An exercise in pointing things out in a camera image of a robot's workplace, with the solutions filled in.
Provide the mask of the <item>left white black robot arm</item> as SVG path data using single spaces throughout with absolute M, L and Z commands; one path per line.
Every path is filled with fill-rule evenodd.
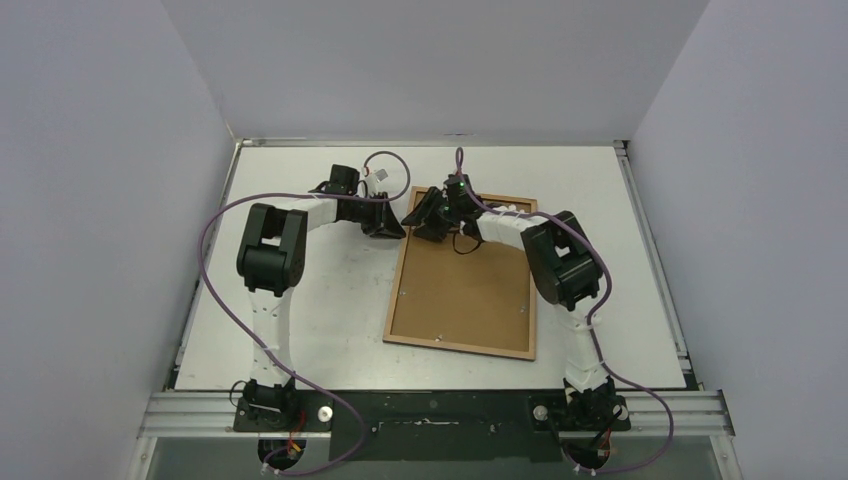
M 333 165 L 330 177 L 308 195 L 284 206 L 253 204 L 236 257 L 251 304 L 258 341 L 242 397 L 240 415 L 288 430 L 304 418 L 291 360 L 291 304 L 306 263 L 309 232 L 336 222 L 360 226 L 378 239 L 402 239 L 382 183 L 384 170 Z

